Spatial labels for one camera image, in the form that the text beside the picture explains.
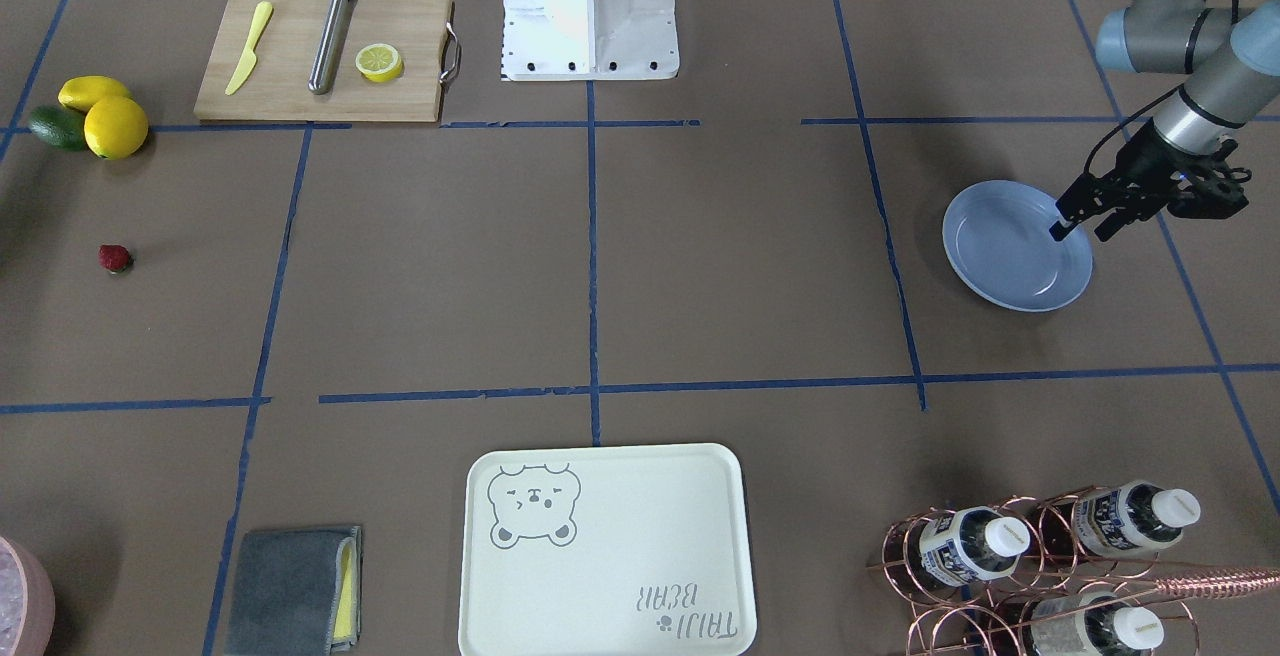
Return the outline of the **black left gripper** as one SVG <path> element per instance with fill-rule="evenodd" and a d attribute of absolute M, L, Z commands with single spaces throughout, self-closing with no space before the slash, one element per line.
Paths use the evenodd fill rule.
<path fill-rule="evenodd" d="M 1208 154 L 1184 152 L 1147 123 L 1120 147 L 1110 172 L 1094 176 L 1085 168 L 1057 199 L 1061 219 L 1050 236 L 1062 242 L 1078 220 L 1094 217 L 1103 218 L 1094 228 L 1100 242 L 1162 210 L 1184 219 L 1234 217 L 1249 205 L 1244 183 L 1252 178 L 1251 170 L 1228 164 L 1236 147 L 1233 137 L 1216 136 Z"/>

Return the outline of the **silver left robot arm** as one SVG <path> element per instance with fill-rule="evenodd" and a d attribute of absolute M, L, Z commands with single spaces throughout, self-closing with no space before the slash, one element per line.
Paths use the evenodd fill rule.
<path fill-rule="evenodd" d="M 1057 200 L 1050 228 L 1064 241 L 1100 218 L 1101 241 L 1161 211 L 1224 220 L 1243 210 L 1251 170 L 1229 158 L 1236 135 L 1279 92 L 1279 5 L 1212 8 L 1207 0 L 1132 0 L 1110 13 L 1094 44 L 1111 70 L 1183 74 L 1184 81 L 1142 109 L 1147 122 L 1117 150 L 1114 167 L 1089 167 Z"/>

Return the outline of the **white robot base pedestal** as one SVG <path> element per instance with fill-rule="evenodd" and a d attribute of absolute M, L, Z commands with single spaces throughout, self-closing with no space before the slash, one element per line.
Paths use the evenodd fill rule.
<path fill-rule="evenodd" d="M 675 0 L 503 0 L 503 81 L 649 81 L 680 73 Z"/>

